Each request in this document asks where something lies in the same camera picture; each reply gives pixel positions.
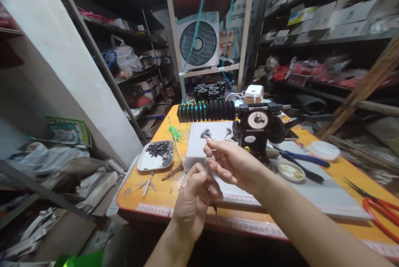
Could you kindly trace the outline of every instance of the fan grille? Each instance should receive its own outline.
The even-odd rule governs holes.
[[[191,49],[192,40],[194,38],[196,22],[188,25],[180,38],[180,52],[183,59],[187,61],[188,54]],[[187,63],[198,66],[207,63],[215,53],[217,37],[214,28],[207,22],[200,21],[198,27],[197,38],[202,40],[202,48],[199,50],[193,49],[190,59]]]

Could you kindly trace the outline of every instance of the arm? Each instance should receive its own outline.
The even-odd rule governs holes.
[[[197,163],[184,177],[172,219],[145,267],[184,267],[204,229],[211,200],[223,198],[220,187]]]
[[[393,266],[241,147],[207,140],[204,152],[207,165],[223,181],[262,204],[310,266]]]

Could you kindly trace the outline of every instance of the white tray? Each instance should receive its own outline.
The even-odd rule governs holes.
[[[170,162],[168,166],[162,167],[162,157],[151,157],[151,155],[146,152],[145,150],[148,148],[149,145],[152,144],[159,144],[163,142],[172,142],[173,143],[173,154],[172,158],[175,157],[175,142],[173,140],[162,140],[162,141],[154,141],[146,144],[146,146],[143,148],[143,151],[141,152],[140,159],[138,160],[137,163],[137,169],[140,171],[150,171],[154,169],[165,169],[168,168],[173,160]]]

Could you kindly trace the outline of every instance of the dial gauge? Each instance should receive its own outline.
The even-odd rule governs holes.
[[[261,111],[253,112],[248,116],[248,124],[252,129],[260,130],[266,128],[268,123],[267,114]]]

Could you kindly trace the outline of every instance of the table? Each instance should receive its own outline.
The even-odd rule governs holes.
[[[177,105],[173,106],[168,116],[171,117],[174,126],[181,132],[183,136],[182,142],[179,142],[180,152],[185,157],[188,137],[191,124],[180,124],[176,115]],[[171,139],[171,135],[167,133],[170,126],[168,117],[162,122],[153,141],[161,141]],[[315,136],[304,129],[293,129],[299,136],[298,142],[309,146],[313,141],[317,140]],[[175,151],[175,160],[170,168],[159,171],[152,178],[156,191],[148,189],[146,196],[143,198],[143,192],[137,190],[138,185],[150,178],[150,173],[142,173],[136,168],[127,178],[117,197],[118,206],[128,212],[139,214],[142,216],[159,216],[162,219],[170,219],[175,207],[178,190],[180,188],[180,179],[182,172],[179,172],[173,178],[161,181],[171,169],[179,164],[179,156]],[[353,190],[345,181],[344,177],[354,182],[360,188],[366,190],[371,195],[386,200],[395,205],[399,205],[399,200],[370,179],[367,175],[349,163],[341,156],[333,163],[326,172],[361,206],[363,197]],[[378,212],[375,212],[377,218],[383,221],[390,231],[395,235],[399,235],[399,228],[387,221]],[[372,222],[356,222],[350,220],[334,219],[344,229],[351,232],[354,236],[361,239],[364,243],[376,250],[381,255],[387,257],[391,261],[399,262],[399,246],[381,232]],[[206,227],[214,227],[219,230],[229,230],[237,232],[246,232],[249,234],[272,237],[280,240],[287,240],[287,237],[275,224],[269,214],[264,212],[249,212],[235,210],[233,208],[218,208],[217,215],[212,207],[208,209],[208,217]]]

